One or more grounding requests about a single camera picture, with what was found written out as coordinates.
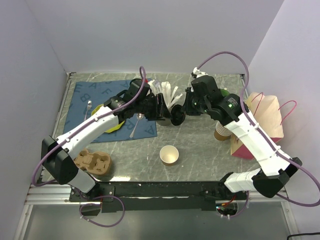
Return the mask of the brown paper coffee cup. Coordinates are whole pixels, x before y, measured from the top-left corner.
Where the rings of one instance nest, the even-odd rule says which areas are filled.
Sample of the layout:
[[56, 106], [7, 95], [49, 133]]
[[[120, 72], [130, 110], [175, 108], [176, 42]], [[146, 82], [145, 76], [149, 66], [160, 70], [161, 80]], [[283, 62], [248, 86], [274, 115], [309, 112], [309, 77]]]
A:
[[166, 166], [174, 165], [179, 159], [179, 151], [173, 145], [166, 145], [159, 151], [159, 157]]

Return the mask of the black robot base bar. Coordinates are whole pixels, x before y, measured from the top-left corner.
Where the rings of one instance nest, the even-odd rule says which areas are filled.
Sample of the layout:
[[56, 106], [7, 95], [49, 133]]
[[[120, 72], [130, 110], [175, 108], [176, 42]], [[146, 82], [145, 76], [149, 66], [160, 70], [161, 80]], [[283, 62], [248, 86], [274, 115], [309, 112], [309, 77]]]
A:
[[202, 210], [215, 211], [217, 201], [227, 201], [235, 197], [245, 200], [243, 191], [232, 193], [218, 181], [111, 181], [100, 182], [99, 190], [82, 198], [72, 190], [72, 203], [102, 203], [103, 213], [122, 211], [116, 199], [101, 196], [110, 195], [122, 200], [126, 211], [155, 210]]

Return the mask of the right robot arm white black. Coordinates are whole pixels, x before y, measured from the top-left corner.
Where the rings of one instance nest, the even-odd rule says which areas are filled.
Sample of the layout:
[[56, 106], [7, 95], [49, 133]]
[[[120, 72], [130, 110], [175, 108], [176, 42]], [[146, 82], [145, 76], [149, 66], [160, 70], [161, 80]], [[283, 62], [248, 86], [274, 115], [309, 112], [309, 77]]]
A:
[[186, 115], [207, 114], [231, 131], [260, 165], [256, 170], [224, 176], [218, 188], [223, 199], [228, 200], [240, 191], [258, 191], [272, 198], [297, 172], [297, 165], [302, 165], [297, 157], [292, 159], [293, 164], [289, 163], [289, 155], [266, 135], [244, 101], [233, 93], [223, 96], [212, 76], [194, 78], [186, 89], [183, 108]]

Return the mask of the black plastic cup lid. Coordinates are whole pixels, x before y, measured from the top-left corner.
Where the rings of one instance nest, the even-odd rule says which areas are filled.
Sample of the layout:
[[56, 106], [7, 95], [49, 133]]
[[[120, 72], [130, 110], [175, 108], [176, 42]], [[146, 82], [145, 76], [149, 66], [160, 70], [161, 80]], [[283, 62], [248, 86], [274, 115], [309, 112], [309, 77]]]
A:
[[183, 111], [183, 107], [179, 104], [176, 104], [171, 110], [171, 123], [174, 126], [180, 126], [186, 118], [186, 114]]

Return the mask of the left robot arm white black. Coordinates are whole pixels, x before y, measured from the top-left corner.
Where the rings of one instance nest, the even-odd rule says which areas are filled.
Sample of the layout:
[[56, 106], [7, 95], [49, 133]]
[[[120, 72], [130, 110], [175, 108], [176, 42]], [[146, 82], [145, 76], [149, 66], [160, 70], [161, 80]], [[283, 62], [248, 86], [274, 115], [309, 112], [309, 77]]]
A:
[[98, 183], [76, 166], [74, 160], [93, 140], [135, 114], [143, 114], [149, 121], [171, 117], [163, 94], [153, 94], [147, 81], [139, 78], [132, 80], [127, 90], [109, 98], [94, 115], [72, 130], [57, 138], [44, 138], [42, 166], [60, 185], [77, 188], [87, 201], [94, 201], [99, 195]]

